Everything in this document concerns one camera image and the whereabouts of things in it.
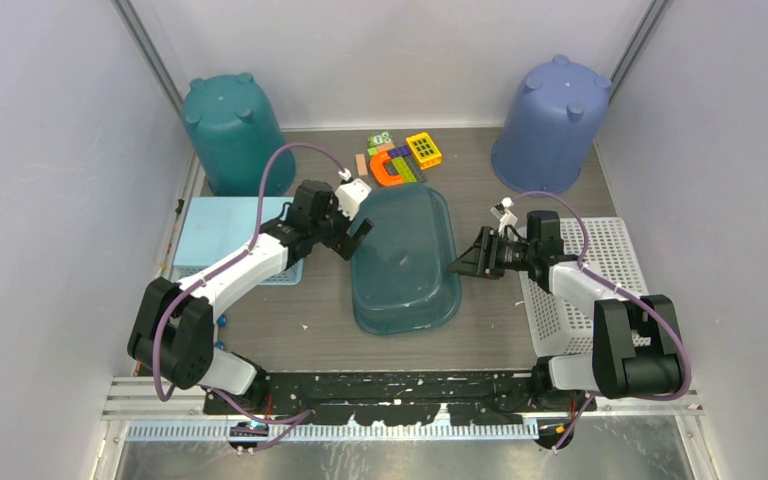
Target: table surface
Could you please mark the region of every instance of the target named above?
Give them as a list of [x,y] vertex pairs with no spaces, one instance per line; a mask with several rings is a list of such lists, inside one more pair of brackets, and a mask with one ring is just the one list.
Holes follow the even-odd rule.
[[[415,130],[390,130],[401,144]],[[352,171],[355,154],[366,152],[374,131],[321,131],[286,134],[288,142],[322,146]],[[425,170],[426,185],[446,199],[458,254],[475,240],[482,225],[497,220],[489,209],[513,192],[493,173],[490,151],[497,128],[428,130],[443,152],[443,163]],[[334,165],[311,150],[294,150],[296,178],[287,195],[306,179],[334,184]],[[374,184],[372,178],[364,177]],[[203,195],[209,195],[205,187]],[[591,151],[578,182],[564,195],[583,216],[614,216],[614,207],[596,155]],[[526,198],[514,212],[524,219],[533,209],[558,210],[550,199]],[[226,311],[219,339],[228,351],[271,371],[479,370],[531,368],[536,360],[522,302],[519,276],[500,280],[463,277],[463,301],[447,324],[428,330],[375,336],[362,331],[352,315],[350,264],[314,247],[296,286],[258,286]]]

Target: yellow toy crate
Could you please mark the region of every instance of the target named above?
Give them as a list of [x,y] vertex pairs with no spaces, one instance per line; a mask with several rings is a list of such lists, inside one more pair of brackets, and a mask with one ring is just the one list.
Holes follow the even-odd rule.
[[419,168],[425,170],[443,162],[443,154],[426,132],[408,137],[407,142]]

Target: perforated plastic basket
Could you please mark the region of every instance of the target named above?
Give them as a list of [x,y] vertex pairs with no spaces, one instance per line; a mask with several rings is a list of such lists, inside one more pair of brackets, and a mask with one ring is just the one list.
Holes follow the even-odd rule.
[[[622,219],[587,218],[584,224],[590,235],[590,248],[585,261],[591,269],[633,292],[648,294]],[[524,227],[520,233],[525,235]],[[584,237],[575,219],[561,219],[561,236],[564,238],[564,253],[581,252]],[[534,352],[538,357],[593,350],[593,322],[589,317],[565,300],[544,292],[528,279],[527,273],[520,273],[520,281]],[[649,339],[635,333],[634,345],[649,345]]]
[[[278,216],[292,197],[263,199],[265,222]],[[255,197],[196,197],[187,210],[187,220],[178,242],[173,266],[181,277],[200,272],[249,241],[254,234]],[[304,261],[269,277],[261,285],[295,285],[302,279]]]

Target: white wall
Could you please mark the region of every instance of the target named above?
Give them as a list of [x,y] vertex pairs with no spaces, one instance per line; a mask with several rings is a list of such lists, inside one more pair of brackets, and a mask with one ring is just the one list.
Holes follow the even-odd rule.
[[610,76],[649,0],[134,0],[181,91],[251,71],[283,127],[498,125],[565,53]]
[[674,2],[599,136],[726,478],[768,478],[768,2]]
[[189,146],[109,1],[0,0],[0,478],[86,478]]

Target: robotic arm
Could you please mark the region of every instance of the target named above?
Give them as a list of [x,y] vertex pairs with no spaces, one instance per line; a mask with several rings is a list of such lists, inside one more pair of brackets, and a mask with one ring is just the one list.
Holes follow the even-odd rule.
[[[182,389],[203,385],[234,395],[244,394],[257,376],[258,367],[214,347],[214,322],[257,284],[293,266],[318,243],[344,260],[352,257],[372,229],[372,223],[365,219],[354,235],[348,233],[370,188],[360,179],[351,180],[348,171],[341,172],[341,177],[343,183],[336,191],[324,182],[302,182],[286,218],[263,223],[255,247],[241,260],[233,262],[251,242],[178,283],[165,278],[152,281],[137,313],[128,354],[151,365],[154,337],[163,312],[182,291],[201,283],[176,308],[177,327],[165,326],[160,345],[160,374]],[[208,275],[210,280],[202,282]]]
[[[599,391],[608,398],[672,393],[684,372],[676,345],[656,322],[634,303],[582,272],[577,255],[564,254],[556,212],[528,213],[527,234],[514,228],[510,199],[491,211],[498,229],[482,227],[473,245],[450,266],[461,275],[498,279],[505,270],[528,272],[544,291],[557,295],[593,321],[593,352],[538,359],[532,370],[537,390]],[[642,296],[678,334],[675,309],[663,295]],[[632,333],[651,338],[635,347]]]

